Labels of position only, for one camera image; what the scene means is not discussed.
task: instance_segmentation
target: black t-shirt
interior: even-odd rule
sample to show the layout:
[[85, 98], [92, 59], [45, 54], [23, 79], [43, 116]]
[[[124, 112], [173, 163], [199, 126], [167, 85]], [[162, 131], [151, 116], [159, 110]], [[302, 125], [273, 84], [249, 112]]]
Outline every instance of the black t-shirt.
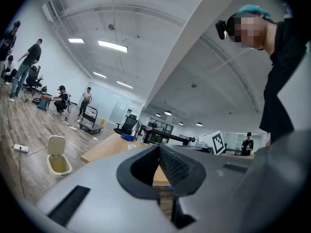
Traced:
[[33, 63], [37, 60], [40, 60], [40, 56], [41, 56], [41, 47], [38, 44], [34, 44], [32, 45], [31, 48], [28, 49], [28, 55], [27, 57], [24, 59], [23, 64], [24, 65], [29, 65], [32, 66]]
[[254, 141], [253, 140], [245, 140], [242, 143], [242, 153], [241, 155], [243, 156], [247, 156], [251, 154], [251, 151], [249, 151], [248, 149], [254, 149]]
[[62, 103], [66, 104], [66, 102], [68, 100], [68, 94], [67, 93], [61, 93], [59, 95], [59, 98], [62, 99]]
[[7, 31], [3, 35], [4, 42], [0, 47], [0, 61], [5, 61], [8, 56], [9, 50], [14, 46], [15, 43], [15, 34], [11, 34], [12, 31]]
[[293, 19], [285, 19], [276, 27], [275, 51], [270, 56], [272, 69], [264, 90], [265, 105], [259, 128], [271, 134], [271, 143], [294, 130], [292, 122], [277, 94], [290, 79], [306, 53], [308, 36]]

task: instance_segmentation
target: wooden floor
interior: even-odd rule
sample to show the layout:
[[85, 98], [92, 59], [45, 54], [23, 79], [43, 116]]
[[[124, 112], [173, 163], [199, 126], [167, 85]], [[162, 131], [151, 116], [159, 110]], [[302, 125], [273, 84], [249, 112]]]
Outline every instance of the wooden floor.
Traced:
[[[8, 130], [13, 144], [17, 143], [29, 147], [33, 152], [44, 147], [51, 135], [59, 134], [68, 130], [69, 125], [75, 125], [79, 107], [74, 106], [71, 114], [67, 112], [63, 116], [55, 116], [56, 111], [53, 104], [48, 111], [37, 109], [26, 99], [33, 99], [27, 92], [21, 91], [19, 96], [11, 101], [9, 98], [10, 86], [0, 87], [0, 108], [3, 112], [5, 127]], [[90, 135], [85, 132], [70, 130], [63, 134], [66, 139], [64, 155], [68, 158], [73, 172], [84, 165], [80, 160], [81, 155], [109, 137], [114, 131], [115, 125], [105, 122], [104, 129], [100, 133]], [[56, 182], [50, 177], [46, 158], [47, 149], [41, 150], [29, 157], [20, 155], [22, 183], [25, 197], [35, 204]], [[22, 190], [19, 180], [19, 152], [11, 147], [11, 142], [4, 129], [3, 120], [0, 116], [0, 171], [7, 181], [9, 187], [17, 198], [22, 198]], [[167, 217], [171, 214], [173, 192], [168, 188], [161, 189], [161, 209]]]

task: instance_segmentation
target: man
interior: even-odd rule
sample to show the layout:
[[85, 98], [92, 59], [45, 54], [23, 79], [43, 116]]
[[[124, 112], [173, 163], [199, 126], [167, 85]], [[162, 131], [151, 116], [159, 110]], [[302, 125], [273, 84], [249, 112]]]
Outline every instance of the man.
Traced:
[[52, 101], [55, 101], [54, 105], [56, 106], [57, 112], [54, 112], [54, 115], [60, 116], [68, 106], [68, 93], [66, 92], [66, 88], [61, 85], [59, 87], [60, 95], [58, 97], [54, 97]]
[[5, 64], [5, 70], [3, 74], [3, 79], [6, 82], [6, 85], [10, 85], [10, 82], [14, 78], [15, 74], [17, 73], [17, 70], [15, 69], [16, 65], [13, 61], [13, 56], [10, 55], [8, 58], [8, 61]]
[[12, 52], [15, 41], [16, 41], [16, 32], [20, 27], [20, 21], [17, 21], [13, 25], [13, 29], [7, 31], [3, 36], [4, 39], [3, 44], [0, 47], [0, 74], [2, 73], [2, 69], [5, 65], [6, 58], [10, 52]]
[[36, 44], [32, 45], [32, 47], [29, 48], [28, 51], [18, 60], [18, 62], [20, 62], [21, 59], [26, 57], [23, 63], [19, 66], [18, 71], [14, 77], [10, 98], [18, 96], [18, 93], [24, 84], [25, 78], [30, 70], [30, 67], [33, 64], [39, 62], [41, 56], [41, 47], [40, 47], [41, 43], [42, 39], [38, 39]]
[[83, 114], [86, 112], [87, 105], [90, 104], [92, 101], [91, 87], [87, 88], [86, 93], [83, 93], [82, 97], [83, 97], [83, 100], [81, 102], [80, 113], [78, 116], [81, 116], [82, 110], [83, 110]]
[[254, 141], [251, 140], [252, 137], [252, 133], [248, 132], [247, 133], [247, 139], [245, 141], [243, 141], [241, 149], [241, 156], [248, 156], [251, 154], [251, 151], [254, 148]]
[[265, 50], [270, 55], [272, 70], [264, 90], [265, 105], [259, 128], [270, 133], [272, 144], [294, 130], [292, 122], [277, 94], [290, 79], [306, 53], [310, 32], [303, 30], [294, 18], [274, 23], [268, 12], [259, 6], [246, 5], [232, 15], [227, 24], [218, 21], [216, 28], [221, 39], [230, 38], [246, 47]]

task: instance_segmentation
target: cart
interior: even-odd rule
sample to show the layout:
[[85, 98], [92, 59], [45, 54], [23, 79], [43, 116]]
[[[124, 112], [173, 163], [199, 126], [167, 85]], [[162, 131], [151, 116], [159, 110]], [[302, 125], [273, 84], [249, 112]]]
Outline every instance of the cart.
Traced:
[[98, 125], [98, 124], [95, 123], [98, 111], [95, 108], [93, 108], [93, 107], [91, 107], [89, 105], [87, 107], [90, 107], [93, 110], [95, 110], [96, 111], [96, 116], [92, 117], [92, 116], [90, 116], [90, 115], [88, 115], [86, 113], [83, 113], [83, 116], [82, 116], [82, 119], [81, 119], [81, 122], [80, 122], [80, 129], [82, 127], [85, 127], [85, 128], [88, 129], [88, 132], [90, 132], [90, 133], [92, 133], [92, 132], [94, 132], [96, 130], [98, 130], [98, 133], [99, 133], [101, 131], [101, 129], [103, 129], [104, 127], [102, 125]]

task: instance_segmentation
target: white trash can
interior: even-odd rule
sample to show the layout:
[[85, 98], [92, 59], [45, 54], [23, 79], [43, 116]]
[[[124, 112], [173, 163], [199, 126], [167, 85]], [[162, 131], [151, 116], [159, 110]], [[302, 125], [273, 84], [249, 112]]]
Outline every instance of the white trash can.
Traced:
[[48, 140], [47, 164], [50, 175], [55, 179], [62, 179], [72, 172], [72, 167], [63, 155], [66, 140], [62, 136], [52, 135]]

